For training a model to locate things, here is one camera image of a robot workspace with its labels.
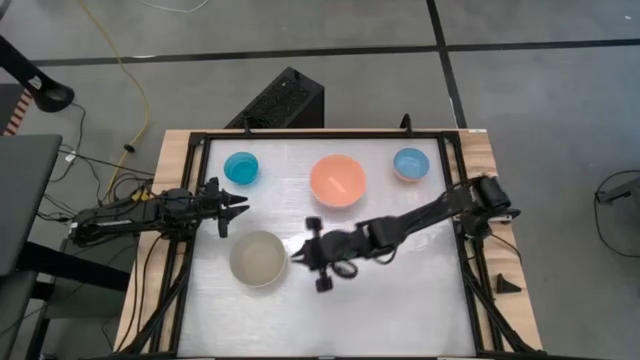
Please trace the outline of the cyan translucent small bowl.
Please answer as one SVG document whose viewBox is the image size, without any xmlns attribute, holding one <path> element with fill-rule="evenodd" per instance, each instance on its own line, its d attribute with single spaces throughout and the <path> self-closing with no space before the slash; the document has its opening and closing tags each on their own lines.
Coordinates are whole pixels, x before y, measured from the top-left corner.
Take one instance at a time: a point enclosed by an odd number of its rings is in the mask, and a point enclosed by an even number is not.
<svg viewBox="0 0 640 360">
<path fill-rule="evenodd" d="M 249 185 L 257 178 L 259 162 L 249 152 L 236 152 L 227 158 L 223 170 L 231 182 L 238 185 Z"/>
</svg>

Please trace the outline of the orange black striped strip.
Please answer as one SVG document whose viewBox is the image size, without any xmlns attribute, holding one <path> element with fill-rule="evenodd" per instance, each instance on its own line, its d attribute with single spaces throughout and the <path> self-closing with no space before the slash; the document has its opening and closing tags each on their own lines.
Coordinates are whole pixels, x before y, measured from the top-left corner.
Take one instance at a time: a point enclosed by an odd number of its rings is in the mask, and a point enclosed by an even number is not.
<svg viewBox="0 0 640 360">
<path fill-rule="evenodd" d="M 8 124 L 3 128 L 2 136 L 15 136 L 22 124 L 29 106 L 33 102 L 33 97 L 28 90 L 23 90 L 20 98 L 14 106 Z"/>
</svg>

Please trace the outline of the large salmon pink bowl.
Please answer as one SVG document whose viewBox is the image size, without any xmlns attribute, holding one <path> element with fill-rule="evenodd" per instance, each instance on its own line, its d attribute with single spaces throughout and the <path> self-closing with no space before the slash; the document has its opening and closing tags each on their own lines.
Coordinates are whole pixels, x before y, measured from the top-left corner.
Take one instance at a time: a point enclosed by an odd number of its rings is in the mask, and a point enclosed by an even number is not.
<svg viewBox="0 0 640 360">
<path fill-rule="evenodd" d="M 333 154 L 320 159 L 310 172 L 310 189 L 322 205 L 346 208 L 354 205 L 367 189 L 362 165 L 353 158 Z"/>
</svg>

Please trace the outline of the large beige bowl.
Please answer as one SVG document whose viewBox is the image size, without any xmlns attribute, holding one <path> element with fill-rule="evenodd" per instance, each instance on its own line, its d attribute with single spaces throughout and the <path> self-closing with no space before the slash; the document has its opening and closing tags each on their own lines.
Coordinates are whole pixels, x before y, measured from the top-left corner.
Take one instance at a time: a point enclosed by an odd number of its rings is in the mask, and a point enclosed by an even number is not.
<svg viewBox="0 0 640 360">
<path fill-rule="evenodd" d="M 232 275 L 248 287 L 269 286 L 285 272 L 288 253 L 283 242 L 266 231 L 248 233 L 231 248 L 229 267 Z"/>
</svg>

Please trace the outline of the black stand foot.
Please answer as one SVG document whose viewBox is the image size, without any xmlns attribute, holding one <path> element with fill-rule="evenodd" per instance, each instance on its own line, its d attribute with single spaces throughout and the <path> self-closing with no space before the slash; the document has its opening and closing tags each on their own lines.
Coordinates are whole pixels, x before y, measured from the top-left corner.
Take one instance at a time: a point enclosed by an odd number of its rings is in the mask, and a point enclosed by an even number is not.
<svg viewBox="0 0 640 360">
<path fill-rule="evenodd" d="M 75 98 L 73 89 L 42 72 L 2 35 L 0 35 L 0 67 L 30 93 L 41 111 L 59 112 L 68 107 Z"/>
</svg>

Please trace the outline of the blue speckled small bowl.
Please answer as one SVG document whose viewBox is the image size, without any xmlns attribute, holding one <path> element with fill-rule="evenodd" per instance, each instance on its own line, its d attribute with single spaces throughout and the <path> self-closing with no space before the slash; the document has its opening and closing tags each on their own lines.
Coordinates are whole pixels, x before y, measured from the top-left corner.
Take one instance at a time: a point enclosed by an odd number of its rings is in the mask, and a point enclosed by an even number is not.
<svg viewBox="0 0 640 360">
<path fill-rule="evenodd" d="M 430 170 L 430 160 L 419 149 L 403 148 L 393 158 L 395 174 L 404 181 L 416 182 L 423 179 Z"/>
</svg>

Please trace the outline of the small black wedge bracket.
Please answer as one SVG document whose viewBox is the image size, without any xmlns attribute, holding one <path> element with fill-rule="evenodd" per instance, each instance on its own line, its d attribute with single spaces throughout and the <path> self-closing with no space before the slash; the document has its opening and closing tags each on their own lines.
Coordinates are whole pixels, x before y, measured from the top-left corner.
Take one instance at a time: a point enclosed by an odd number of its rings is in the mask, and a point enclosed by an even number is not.
<svg viewBox="0 0 640 360">
<path fill-rule="evenodd" d="M 496 276 L 495 292 L 497 294 L 512 294 L 520 293 L 522 288 L 510 281 L 508 281 L 502 273 Z"/>
</svg>

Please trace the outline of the black metal table frame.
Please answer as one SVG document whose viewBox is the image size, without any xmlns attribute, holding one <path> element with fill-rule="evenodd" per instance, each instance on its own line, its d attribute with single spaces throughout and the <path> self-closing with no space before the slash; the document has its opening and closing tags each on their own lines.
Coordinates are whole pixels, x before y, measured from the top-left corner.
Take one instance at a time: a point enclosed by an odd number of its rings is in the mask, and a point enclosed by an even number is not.
<svg viewBox="0 0 640 360">
<path fill-rule="evenodd" d="M 397 129 L 178 129 L 164 134 L 152 188 L 163 191 L 173 187 L 194 188 L 196 179 L 204 172 L 204 138 L 212 136 L 236 136 L 241 139 L 258 140 L 269 136 L 298 136 L 311 139 L 367 139 L 400 137 L 418 138 L 427 135 L 427 130 L 411 127 L 403 120 Z M 445 174 L 454 180 L 472 176 L 495 176 L 498 167 L 493 154 L 490 138 L 484 129 L 434 129 L 432 135 L 443 136 L 445 141 Z M 510 223 L 496 220 L 492 224 L 497 235 L 492 245 L 467 244 L 467 249 L 476 258 L 472 265 L 475 275 L 487 290 L 494 285 L 494 278 L 500 273 L 512 276 L 515 284 L 525 286 L 522 264 L 515 256 L 502 250 L 502 245 L 514 245 L 516 238 Z M 160 303 L 169 283 L 178 274 L 178 268 L 186 260 L 188 253 L 183 245 L 151 246 L 154 234 L 141 237 L 136 253 L 138 263 L 129 282 L 122 317 L 116 336 L 114 352 L 110 360 L 168 360 L 177 353 L 177 337 L 180 333 L 182 307 L 186 294 L 180 292 L 171 303 L 161 324 L 149 343 L 138 354 L 125 354 L 124 348 L 134 339 L 134 328 L 148 320 Z M 493 296 L 495 306 L 501 311 L 513 330 L 535 349 L 542 343 L 533 314 L 528 292 Z"/>
</svg>

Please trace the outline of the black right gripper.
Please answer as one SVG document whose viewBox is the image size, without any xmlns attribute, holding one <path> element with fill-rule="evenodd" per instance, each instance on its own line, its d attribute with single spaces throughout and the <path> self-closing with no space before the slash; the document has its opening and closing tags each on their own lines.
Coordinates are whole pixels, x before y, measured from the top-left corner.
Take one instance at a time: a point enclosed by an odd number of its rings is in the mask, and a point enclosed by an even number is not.
<svg viewBox="0 0 640 360">
<path fill-rule="evenodd" d="M 357 237 L 362 232 L 362 226 L 358 224 L 351 232 L 332 230 L 322 235 L 323 224 L 319 217 L 307 217 L 305 225 L 312 231 L 313 237 L 304 242 L 299 250 L 300 255 L 291 256 L 291 261 L 306 264 L 311 271 L 319 273 L 315 281 L 316 291 L 324 293 L 333 289 L 329 269 L 342 279 L 354 279 L 359 269 L 352 259 L 358 255 Z"/>
</svg>

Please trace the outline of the black perforated tower box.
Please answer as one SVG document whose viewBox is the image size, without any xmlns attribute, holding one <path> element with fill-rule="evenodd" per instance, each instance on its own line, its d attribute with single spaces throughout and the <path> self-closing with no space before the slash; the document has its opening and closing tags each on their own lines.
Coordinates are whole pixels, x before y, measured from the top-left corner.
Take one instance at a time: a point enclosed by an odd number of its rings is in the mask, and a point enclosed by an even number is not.
<svg viewBox="0 0 640 360">
<path fill-rule="evenodd" d="M 325 87 L 294 68 L 285 68 L 241 110 L 226 129 L 325 127 Z"/>
</svg>

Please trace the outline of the white glossy table sheet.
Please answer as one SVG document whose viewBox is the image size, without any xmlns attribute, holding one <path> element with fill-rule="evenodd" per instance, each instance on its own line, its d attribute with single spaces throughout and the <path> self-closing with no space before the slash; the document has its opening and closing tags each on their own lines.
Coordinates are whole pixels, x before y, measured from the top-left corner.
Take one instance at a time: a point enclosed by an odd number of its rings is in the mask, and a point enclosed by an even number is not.
<svg viewBox="0 0 640 360">
<path fill-rule="evenodd" d="M 395 154 L 416 148 L 430 160 L 421 180 L 407 182 L 393 168 Z M 246 151 L 259 162 L 256 181 L 238 186 L 224 178 L 227 158 Z M 364 196 L 337 209 L 319 203 L 309 176 L 320 159 L 343 154 L 367 178 Z M 335 278 L 318 293 L 316 274 L 290 264 L 274 283 L 251 288 L 229 267 L 237 240 L 254 231 L 276 235 L 289 253 L 310 237 L 305 219 L 326 230 L 401 215 L 435 200 L 445 189 L 434 139 L 221 140 L 210 145 L 207 173 L 226 191 L 248 198 L 227 238 L 206 221 L 194 248 L 178 353 L 200 356 L 470 355 L 474 340 L 453 226 L 444 221 L 410 236 L 388 265 L 359 260 L 358 276 Z"/>
</svg>

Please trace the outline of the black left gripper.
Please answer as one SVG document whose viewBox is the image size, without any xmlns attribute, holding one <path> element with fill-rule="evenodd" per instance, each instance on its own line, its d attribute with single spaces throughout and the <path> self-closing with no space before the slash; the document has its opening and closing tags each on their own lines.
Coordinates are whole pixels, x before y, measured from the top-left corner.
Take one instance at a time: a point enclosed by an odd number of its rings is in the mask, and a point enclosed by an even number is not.
<svg viewBox="0 0 640 360">
<path fill-rule="evenodd" d="M 218 233 L 221 238 L 228 237 L 228 224 L 235 217 L 249 209 L 248 205 L 232 206 L 244 203 L 247 197 L 230 194 L 220 187 L 217 177 L 210 178 L 206 184 L 199 188 L 202 209 L 207 211 L 209 217 L 217 221 Z"/>
</svg>

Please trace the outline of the grey desk top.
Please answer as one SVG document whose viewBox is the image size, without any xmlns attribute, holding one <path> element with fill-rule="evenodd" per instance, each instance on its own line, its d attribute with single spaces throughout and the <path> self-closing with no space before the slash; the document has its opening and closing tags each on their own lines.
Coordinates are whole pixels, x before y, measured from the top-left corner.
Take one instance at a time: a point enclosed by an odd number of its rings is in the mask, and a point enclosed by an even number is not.
<svg viewBox="0 0 640 360">
<path fill-rule="evenodd" d="M 62 137 L 0 136 L 0 277 L 16 269 Z"/>
</svg>

